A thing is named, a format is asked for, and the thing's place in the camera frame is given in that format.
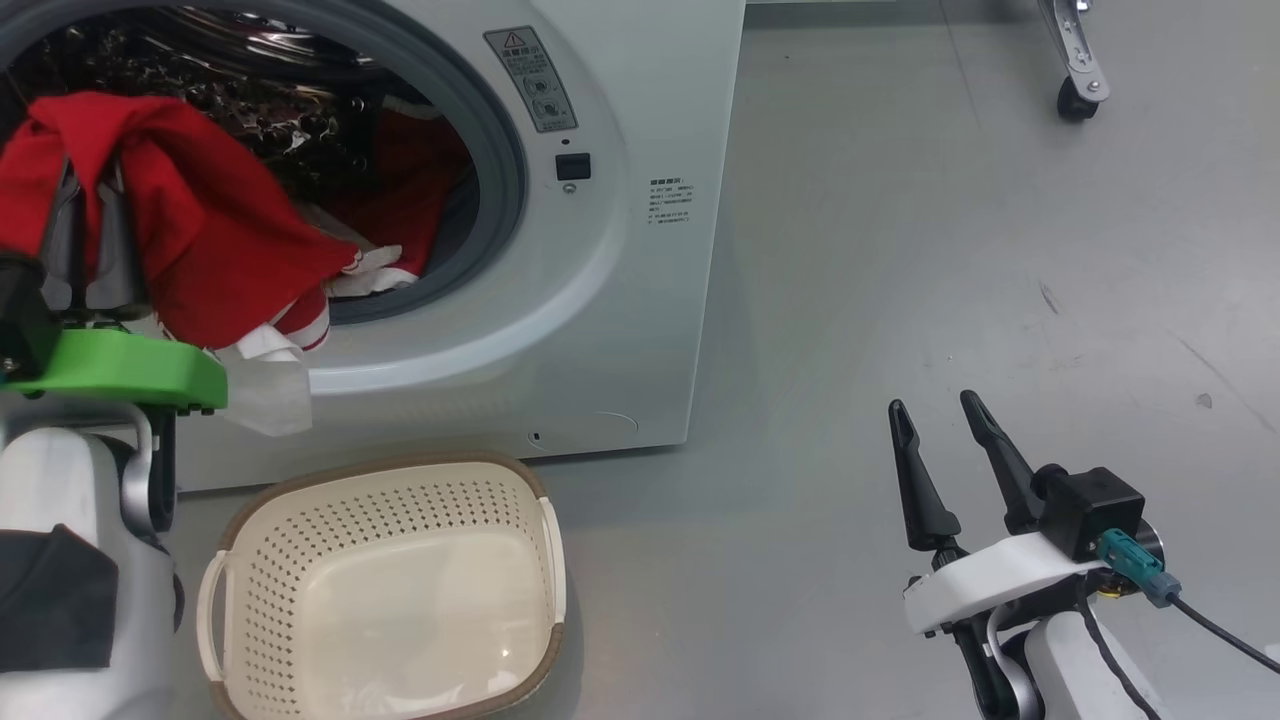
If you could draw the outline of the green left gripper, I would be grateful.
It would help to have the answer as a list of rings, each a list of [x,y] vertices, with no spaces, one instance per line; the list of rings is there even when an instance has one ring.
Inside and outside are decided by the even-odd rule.
[[[88,284],[88,309],[148,311],[145,268],[118,160],[100,181],[99,199],[99,260]],[[86,313],[84,222],[84,188],[64,158],[38,255],[45,272],[41,292],[54,313]],[[204,350],[108,328],[64,331],[41,373],[4,373],[0,393],[118,401],[178,413],[215,413],[229,404],[227,369]]]

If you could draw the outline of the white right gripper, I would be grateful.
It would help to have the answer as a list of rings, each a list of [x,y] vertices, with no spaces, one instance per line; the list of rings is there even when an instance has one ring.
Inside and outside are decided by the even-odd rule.
[[[960,393],[974,441],[986,451],[1004,500],[1007,530],[1037,530],[1044,501],[1032,488],[1034,471],[980,396]],[[890,433],[908,546],[942,551],[955,546],[960,521],[950,512],[920,455],[920,438],[902,400],[888,405]],[[950,562],[902,593],[908,625],[922,635],[1102,568],[1078,562],[1041,533],[1014,536]]]

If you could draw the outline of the red and white garment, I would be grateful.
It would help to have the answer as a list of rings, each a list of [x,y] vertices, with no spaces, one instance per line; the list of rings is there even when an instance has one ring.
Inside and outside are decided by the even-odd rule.
[[[38,254],[69,170],[84,191],[86,269],[102,270],[97,233],[122,188],[161,332],[225,363],[230,421],[292,436],[314,424],[305,356],[330,334],[332,302],[425,277],[470,159],[440,113],[393,97],[375,124],[371,187],[296,202],[188,102],[44,97],[0,149],[0,250]]]

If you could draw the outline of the white front-load washing machine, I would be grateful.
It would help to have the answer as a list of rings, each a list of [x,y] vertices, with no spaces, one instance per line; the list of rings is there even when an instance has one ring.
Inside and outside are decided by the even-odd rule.
[[[335,310],[314,425],[183,420],[177,488],[411,452],[543,457],[682,443],[746,0],[212,0],[388,61],[475,170],[413,287]],[[538,133],[483,37],[531,26],[579,128]]]

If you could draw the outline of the cream perforated laundry basket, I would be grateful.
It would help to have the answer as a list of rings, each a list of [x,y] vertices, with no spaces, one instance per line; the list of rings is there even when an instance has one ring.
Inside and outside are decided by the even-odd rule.
[[[481,720],[550,675],[567,573],[538,475],[425,454],[265,489],[195,597],[227,720]]]

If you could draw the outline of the metal cart leg with caster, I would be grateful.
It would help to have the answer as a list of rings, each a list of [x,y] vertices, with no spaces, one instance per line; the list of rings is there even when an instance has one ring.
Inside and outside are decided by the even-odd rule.
[[[1093,4],[1094,0],[1036,0],[1068,72],[1059,90],[1056,110],[1061,119],[1074,124],[1094,118],[1111,94],[1082,24],[1082,17]]]

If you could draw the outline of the grey warning sticker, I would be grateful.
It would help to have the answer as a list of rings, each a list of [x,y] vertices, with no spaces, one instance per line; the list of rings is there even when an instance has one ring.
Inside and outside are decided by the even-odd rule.
[[[493,29],[483,37],[504,67],[538,133],[579,128],[561,74],[531,26]]]

